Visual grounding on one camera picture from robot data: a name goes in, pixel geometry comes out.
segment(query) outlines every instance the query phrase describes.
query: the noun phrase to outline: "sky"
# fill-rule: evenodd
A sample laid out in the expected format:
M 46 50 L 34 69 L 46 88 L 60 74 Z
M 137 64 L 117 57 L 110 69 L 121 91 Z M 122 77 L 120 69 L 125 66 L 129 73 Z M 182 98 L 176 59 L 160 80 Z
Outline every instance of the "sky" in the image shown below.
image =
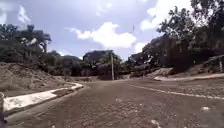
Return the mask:
M 174 6 L 190 9 L 190 0 L 0 0 L 0 24 L 34 24 L 61 55 L 112 49 L 126 60 L 160 35 Z

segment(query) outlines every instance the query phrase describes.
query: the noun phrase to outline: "road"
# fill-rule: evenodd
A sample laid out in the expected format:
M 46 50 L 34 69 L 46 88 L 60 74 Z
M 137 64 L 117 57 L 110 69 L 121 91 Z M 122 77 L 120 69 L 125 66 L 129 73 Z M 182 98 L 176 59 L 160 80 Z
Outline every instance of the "road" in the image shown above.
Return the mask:
M 223 128 L 223 81 L 86 83 L 87 89 L 31 118 L 10 122 L 9 127 Z

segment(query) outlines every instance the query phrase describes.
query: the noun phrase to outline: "road marking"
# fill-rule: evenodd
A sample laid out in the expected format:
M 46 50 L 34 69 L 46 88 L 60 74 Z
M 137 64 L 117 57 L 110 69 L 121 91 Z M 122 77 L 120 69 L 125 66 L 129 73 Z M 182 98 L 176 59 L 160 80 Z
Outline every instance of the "road marking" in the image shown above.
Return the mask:
M 44 114 L 44 112 L 38 113 L 37 115 L 35 115 L 35 117 L 38 117 L 40 115 Z
M 148 87 L 140 87 L 140 86 L 136 86 L 136 85 L 128 85 L 128 86 L 135 87 L 135 88 L 140 88 L 140 89 L 146 89 L 146 90 L 155 91 L 155 92 L 166 93 L 166 94 L 224 100 L 224 97 L 219 97 L 219 96 L 194 95 L 194 94 L 187 94 L 187 93 L 180 93 L 180 92 L 163 91 L 163 90 L 159 90 L 159 89 L 148 88 Z
M 22 125 L 22 124 L 24 124 L 24 122 L 19 123 L 18 126 L 20 126 L 20 125 Z

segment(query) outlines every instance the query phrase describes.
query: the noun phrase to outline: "sidewalk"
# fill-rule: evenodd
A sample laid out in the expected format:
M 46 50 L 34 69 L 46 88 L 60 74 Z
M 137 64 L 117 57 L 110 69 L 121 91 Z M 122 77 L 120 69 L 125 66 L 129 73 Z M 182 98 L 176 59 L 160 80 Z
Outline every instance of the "sidewalk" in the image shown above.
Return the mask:
M 224 78 L 224 73 L 203 75 L 203 76 L 182 77 L 182 78 L 169 78 L 169 77 L 157 76 L 154 79 L 158 81 L 192 81 L 192 80 L 204 80 L 214 78 Z
M 69 84 L 72 84 L 74 86 L 15 97 L 6 97 L 4 98 L 4 111 L 10 111 L 16 108 L 24 108 L 30 105 L 35 105 L 44 102 L 46 100 L 56 98 L 57 94 L 54 94 L 54 92 L 56 91 L 64 89 L 77 90 L 83 87 L 83 85 L 77 83 L 69 83 Z

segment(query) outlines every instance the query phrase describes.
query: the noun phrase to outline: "hillside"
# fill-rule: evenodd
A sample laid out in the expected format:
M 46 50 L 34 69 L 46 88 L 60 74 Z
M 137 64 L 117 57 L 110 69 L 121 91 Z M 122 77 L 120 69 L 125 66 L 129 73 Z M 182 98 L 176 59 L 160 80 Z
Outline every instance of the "hillside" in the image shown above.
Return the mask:
M 51 76 L 24 64 L 0 63 L 0 92 L 6 96 L 34 93 L 64 86 L 61 77 Z

